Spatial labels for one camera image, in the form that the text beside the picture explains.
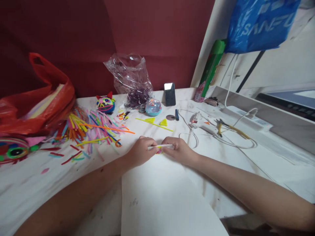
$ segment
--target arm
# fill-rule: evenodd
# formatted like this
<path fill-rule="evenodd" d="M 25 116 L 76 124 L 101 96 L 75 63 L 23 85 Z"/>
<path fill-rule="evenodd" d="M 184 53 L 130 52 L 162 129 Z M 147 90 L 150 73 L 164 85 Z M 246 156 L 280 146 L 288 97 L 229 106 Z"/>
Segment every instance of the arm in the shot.
<path fill-rule="evenodd" d="M 124 156 L 74 181 L 49 199 L 18 229 L 19 235 L 66 235 L 93 210 L 93 206 L 130 169 L 149 160 L 157 148 L 151 138 L 141 136 Z"/>
<path fill-rule="evenodd" d="M 167 137 L 162 144 L 173 144 L 174 150 L 163 151 L 206 174 L 271 225 L 315 231 L 315 206 L 295 193 L 258 175 L 199 155 L 182 139 Z"/>

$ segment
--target metal pole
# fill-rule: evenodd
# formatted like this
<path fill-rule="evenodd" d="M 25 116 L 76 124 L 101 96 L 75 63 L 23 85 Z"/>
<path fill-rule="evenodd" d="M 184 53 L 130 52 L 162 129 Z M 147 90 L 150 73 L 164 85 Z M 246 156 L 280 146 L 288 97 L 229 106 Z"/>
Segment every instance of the metal pole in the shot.
<path fill-rule="evenodd" d="M 261 57 L 263 56 L 264 53 L 265 53 L 265 50 L 260 51 L 260 53 L 259 53 L 258 56 L 256 57 L 254 63 L 252 64 L 252 66 L 250 67 L 249 71 L 248 71 L 247 74 L 245 75 L 243 81 L 241 82 L 241 84 L 239 85 L 238 89 L 236 90 L 237 93 L 240 92 L 240 90 L 241 90 L 242 87 L 244 86 L 246 80 L 249 78 L 250 74 L 253 72 L 253 70 L 255 69 L 256 65 L 258 64 L 259 60 L 261 59 Z"/>

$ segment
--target yellow triangle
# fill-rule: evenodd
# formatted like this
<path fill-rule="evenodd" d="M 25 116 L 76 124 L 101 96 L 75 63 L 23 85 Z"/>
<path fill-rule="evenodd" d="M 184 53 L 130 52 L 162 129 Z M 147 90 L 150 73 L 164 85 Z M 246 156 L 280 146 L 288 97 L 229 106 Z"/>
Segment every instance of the yellow triangle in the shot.
<path fill-rule="evenodd" d="M 161 126 L 167 126 L 167 121 L 166 119 L 162 120 L 160 123 Z"/>
<path fill-rule="evenodd" d="M 155 120 L 155 117 L 149 118 L 149 119 L 145 119 L 146 122 L 149 122 L 151 124 L 153 124 L 154 120 Z"/>

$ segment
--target red wall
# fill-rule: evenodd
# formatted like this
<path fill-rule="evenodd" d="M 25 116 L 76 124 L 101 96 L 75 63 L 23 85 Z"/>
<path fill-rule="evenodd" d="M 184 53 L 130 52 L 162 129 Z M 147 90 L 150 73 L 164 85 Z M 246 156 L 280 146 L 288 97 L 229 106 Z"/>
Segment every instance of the red wall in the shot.
<path fill-rule="evenodd" d="M 187 88 L 215 0 L 11 0 L 1 3 L 1 97 L 41 87 L 28 52 L 69 76 L 78 97 L 107 94 L 115 53 L 145 57 L 154 90 Z"/>

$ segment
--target power strip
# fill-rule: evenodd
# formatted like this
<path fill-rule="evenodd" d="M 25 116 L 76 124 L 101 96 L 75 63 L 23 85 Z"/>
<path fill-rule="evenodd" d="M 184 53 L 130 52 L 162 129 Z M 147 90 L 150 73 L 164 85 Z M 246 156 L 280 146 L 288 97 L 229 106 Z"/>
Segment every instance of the power strip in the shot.
<path fill-rule="evenodd" d="M 224 108 L 222 110 L 222 112 L 224 112 L 225 114 L 228 114 L 232 117 L 235 117 L 237 119 L 239 119 L 241 116 L 243 116 L 247 113 L 246 111 L 243 111 L 243 110 L 241 110 L 235 106 L 228 106 L 227 108 Z M 257 131 L 267 132 L 270 130 L 270 128 L 273 127 L 272 124 L 270 124 L 267 121 L 264 121 L 258 117 L 254 117 L 253 119 L 250 119 L 250 118 L 244 116 L 239 122 L 243 122 Z"/>

